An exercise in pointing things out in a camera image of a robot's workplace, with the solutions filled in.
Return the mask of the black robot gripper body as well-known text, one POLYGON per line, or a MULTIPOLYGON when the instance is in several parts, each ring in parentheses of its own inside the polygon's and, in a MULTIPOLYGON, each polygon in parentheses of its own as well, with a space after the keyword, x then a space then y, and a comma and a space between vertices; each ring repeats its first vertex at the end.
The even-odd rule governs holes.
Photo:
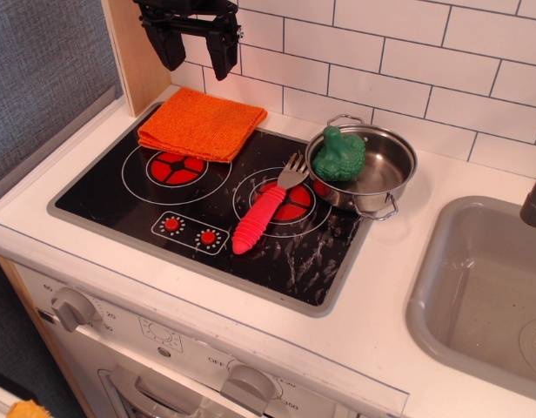
POLYGON ((148 35, 166 42, 176 34, 220 35, 226 44, 239 39, 238 6, 231 1, 135 1, 148 35))

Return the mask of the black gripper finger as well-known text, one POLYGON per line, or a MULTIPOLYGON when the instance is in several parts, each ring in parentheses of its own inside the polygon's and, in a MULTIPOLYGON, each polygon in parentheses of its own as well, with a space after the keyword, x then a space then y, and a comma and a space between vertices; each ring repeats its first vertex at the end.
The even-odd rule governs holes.
POLYGON ((144 21, 144 30, 161 63, 174 71, 186 59, 182 36, 167 23, 144 21))
POLYGON ((205 39, 215 77, 222 81, 238 62, 239 26, 230 31, 210 30, 205 39))

